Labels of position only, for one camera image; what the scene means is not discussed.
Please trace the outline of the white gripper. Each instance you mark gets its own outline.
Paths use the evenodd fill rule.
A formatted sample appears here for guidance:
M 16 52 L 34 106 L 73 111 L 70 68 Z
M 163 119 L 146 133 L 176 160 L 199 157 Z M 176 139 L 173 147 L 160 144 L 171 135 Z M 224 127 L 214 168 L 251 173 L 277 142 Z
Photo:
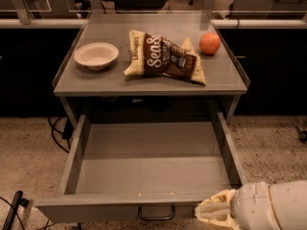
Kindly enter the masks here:
M 223 190 L 205 199 L 195 217 L 215 230 L 267 230 L 271 227 L 269 185 L 247 183 L 239 190 Z

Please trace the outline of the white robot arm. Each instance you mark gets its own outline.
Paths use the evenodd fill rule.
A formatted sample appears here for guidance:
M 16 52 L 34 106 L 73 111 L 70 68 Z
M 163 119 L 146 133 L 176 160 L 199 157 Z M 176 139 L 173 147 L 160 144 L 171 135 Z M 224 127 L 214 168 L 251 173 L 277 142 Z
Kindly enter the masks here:
M 307 181 L 224 190 L 201 202 L 195 216 L 216 230 L 307 230 Z

